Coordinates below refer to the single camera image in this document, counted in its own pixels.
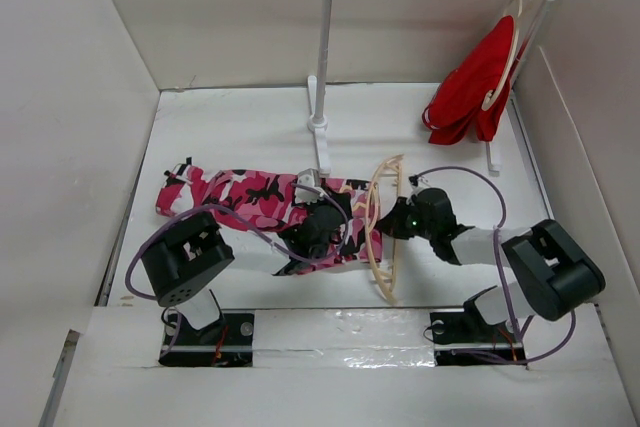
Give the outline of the pink camouflage trousers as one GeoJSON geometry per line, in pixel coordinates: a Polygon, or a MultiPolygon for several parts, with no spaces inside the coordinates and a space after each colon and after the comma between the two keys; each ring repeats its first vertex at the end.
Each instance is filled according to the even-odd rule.
{"type": "MultiPolygon", "coordinates": [[[[220,204],[245,219],[240,222],[224,212],[215,211],[216,221],[238,231],[250,226],[279,237],[302,224],[316,207],[333,206],[326,202],[304,203],[296,200],[294,185],[298,176],[260,170],[231,169],[215,174],[194,166],[190,159],[165,173],[166,180],[156,200],[156,212],[166,217],[203,204],[220,204]]],[[[349,223],[339,232],[349,231],[340,252],[315,264],[290,260],[276,272],[278,276],[305,275],[338,267],[351,261],[368,260],[365,237],[365,204],[369,182],[360,179],[327,178],[320,188],[336,200],[345,211],[349,223]]]]}

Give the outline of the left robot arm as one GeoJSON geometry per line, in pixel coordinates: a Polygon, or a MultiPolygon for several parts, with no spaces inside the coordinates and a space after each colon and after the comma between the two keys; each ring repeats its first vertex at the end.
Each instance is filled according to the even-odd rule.
{"type": "Polygon", "coordinates": [[[286,255],[278,276],[295,275],[332,260],[350,237],[349,217],[334,201],[323,202],[301,222],[282,224],[277,236],[268,227],[220,204],[205,204],[178,214],[139,248],[129,267],[142,264],[153,292],[147,297],[176,316],[174,334],[188,330],[200,345],[216,341],[228,322],[212,292],[199,300],[208,284],[235,260],[221,234],[220,222],[234,220],[286,255]]]}

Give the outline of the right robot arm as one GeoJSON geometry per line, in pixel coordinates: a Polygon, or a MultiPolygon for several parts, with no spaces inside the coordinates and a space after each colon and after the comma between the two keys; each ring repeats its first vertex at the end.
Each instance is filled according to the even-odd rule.
{"type": "Polygon", "coordinates": [[[557,321],[606,287],[601,269],[557,221],[507,231],[464,225],[441,188],[417,188],[397,197],[375,228],[393,239],[426,240],[445,264],[513,272],[513,282],[485,288],[463,303],[462,328],[476,341],[513,319],[557,321]]]}

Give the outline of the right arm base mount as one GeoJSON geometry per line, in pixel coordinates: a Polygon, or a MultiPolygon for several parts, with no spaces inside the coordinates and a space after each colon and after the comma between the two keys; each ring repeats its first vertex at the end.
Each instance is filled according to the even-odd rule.
{"type": "Polygon", "coordinates": [[[437,367],[508,365],[526,360],[522,343],[507,329],[506,322],[487,324],[471,299],[458,307],[432,310],[423,337],[434,346],[437,367]]]}

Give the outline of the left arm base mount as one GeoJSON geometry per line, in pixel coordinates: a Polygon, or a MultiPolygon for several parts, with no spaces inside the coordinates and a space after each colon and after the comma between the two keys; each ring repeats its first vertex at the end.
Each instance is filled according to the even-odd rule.
{"type": "Polygon", "coordinates": [[[195,330],[174,309],[164,324],[159,364],[164,367],[241,368],[253,366],[255,312],[224,310],[212,326],[195,330]]]}

